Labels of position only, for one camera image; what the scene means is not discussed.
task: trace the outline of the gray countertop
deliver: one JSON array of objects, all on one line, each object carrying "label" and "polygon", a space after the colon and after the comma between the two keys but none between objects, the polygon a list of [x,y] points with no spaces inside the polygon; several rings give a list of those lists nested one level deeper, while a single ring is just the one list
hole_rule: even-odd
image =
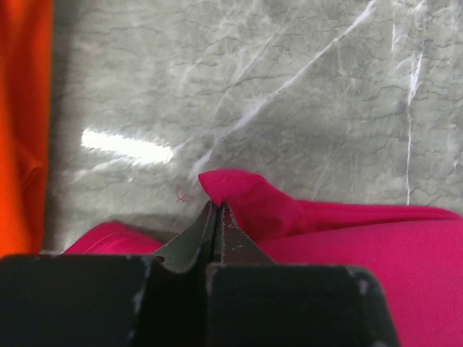
[{"label": "gray countertop", "polygon": [[219,167],[463,212],[462,27],[460,0],[56,1],[43,248],[181,231]]}]

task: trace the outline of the gray marble surface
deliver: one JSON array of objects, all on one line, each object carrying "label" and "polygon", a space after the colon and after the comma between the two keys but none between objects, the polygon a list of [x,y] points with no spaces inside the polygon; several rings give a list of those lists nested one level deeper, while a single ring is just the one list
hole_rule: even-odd
[{"label": "gray marble surface", "polygon": [[56,1],[43,248],[111,219],[181,231],[218,167],[299,198],[463,212],[462,6]]}]

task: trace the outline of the red thread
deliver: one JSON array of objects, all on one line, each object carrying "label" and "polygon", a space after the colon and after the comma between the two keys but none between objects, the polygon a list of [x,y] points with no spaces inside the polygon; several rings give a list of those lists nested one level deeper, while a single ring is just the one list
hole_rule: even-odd
[{"label": "red thread", "polygon": [[196,184],[194,185],[194,187],[191,188],[190,191],[189,191],[188,193],[186,193],[185,195],[182,195],[182,196],[180,196],[180,185],[178,184],[178,185],[177,185],[177,202],[178,202],[178,201],[191,201],[191,200],[194,200],[199,194],[201,194],[201,192],[199,192],[199,193],[197,193],[197,194],[195,194],[195,195],[193,195],[193,196],[189,195],[189,194],[193,191],[193,189],[196,188],[196,186],[197,186],[198,183],[199,183],[199,181],[196,182]]}]

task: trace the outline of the orange fabric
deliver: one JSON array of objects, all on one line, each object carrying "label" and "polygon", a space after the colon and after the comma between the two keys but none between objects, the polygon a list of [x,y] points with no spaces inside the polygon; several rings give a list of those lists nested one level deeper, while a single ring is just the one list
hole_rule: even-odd
[{"label": "orange fabric", "polygon": [[0,257],[43,238],[52,0],[0,2]]}]

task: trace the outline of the pink fabric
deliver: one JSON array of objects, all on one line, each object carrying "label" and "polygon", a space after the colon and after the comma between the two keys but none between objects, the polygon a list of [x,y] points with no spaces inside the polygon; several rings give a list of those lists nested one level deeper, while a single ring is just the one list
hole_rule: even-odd
[{"label": "pink fabric", "polygon": [[118,222],[100,224],[68,248],[65,254],[149,254],[161,242]]},{"label": "pink fabric", "polygon": [[[463,346],[463,218],[433,207],[295,200],[262,176],[215,170],[199,177],[216,205],[284,264],[359,265],[386,292],[403,346]],[[145,254],[161,246],[120,223],[104,223],[65,253]]]}]

